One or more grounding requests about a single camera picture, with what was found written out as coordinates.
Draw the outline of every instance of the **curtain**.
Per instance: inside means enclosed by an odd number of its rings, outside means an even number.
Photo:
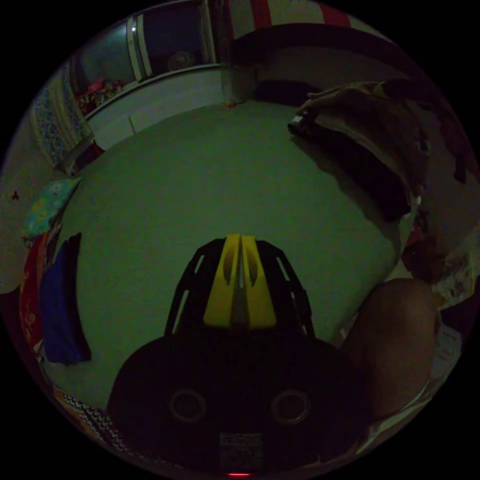
[[[68,63],[56,71],[33,101],[30,121],[38,147],[52,167],[93,138],[72,91]]]

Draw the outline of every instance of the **yellow robot part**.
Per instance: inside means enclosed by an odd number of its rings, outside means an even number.
[[[246,330],[272,328],[276,322],[265,271],[255,237],[226,236],[208,303],[203,316],[206,326]]]

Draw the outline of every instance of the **floral pillow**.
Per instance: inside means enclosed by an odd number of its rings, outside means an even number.
[[[31,240],[48,232],[67,205],[79,182],[80,178],[68,178],[49,183],[30,208],[21,237],[24,240]]]

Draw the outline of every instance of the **shelf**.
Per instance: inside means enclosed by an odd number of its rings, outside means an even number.
[[[125,87],[123,87],[122,91],[118,95],[115,95],[113,98],[109,98],[107,101],[105,101],[104,103],[99,105],[97,108],[92,110],[88,115],[85,115],[85,119],[87,121],[92,119],[96,114],[98,114],[101,110],[108,107],[112,103],[114,103],[117,100],[121,99],[122,97],[125,97],[126,95],[134,92],[137,89],[141,89],[143,87],[146,87],[147,85],[153,84],[155,82],[159,82],[161,80],[166,80],[166,79],[171,78],[171,77],[177,77],[179,75],[188,74],[188,73],[195,72],[195,71],[218,69],[221,66],[222,65],[220,63],[209,63],[207,65],[196,65],[196,66],[192,66],[190,68],[184,68],[182,70],[169,71],[168,73],[162,73],[161,75],[157,75],[157,76],[152,77],[152,78],[147,78],[143,81],[134,81],[132,83],[129,83]]]

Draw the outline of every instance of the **leg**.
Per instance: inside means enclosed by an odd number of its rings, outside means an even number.
[[[365,375],[376,419],[394,414],[424,387],[436,319],[431,289],[420,280],[383,283],[363,303],[340,350]]]

